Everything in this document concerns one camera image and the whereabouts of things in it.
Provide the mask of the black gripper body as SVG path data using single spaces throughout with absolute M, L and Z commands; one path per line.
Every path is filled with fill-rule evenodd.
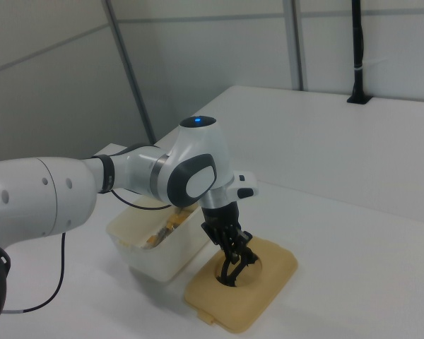
M 232 202 L 219 208 L 201 208 L 204 221 L 201 227 L 205 232 L 222 230 L 236 232 L 241 229 L 239 208 L 237 202 Z

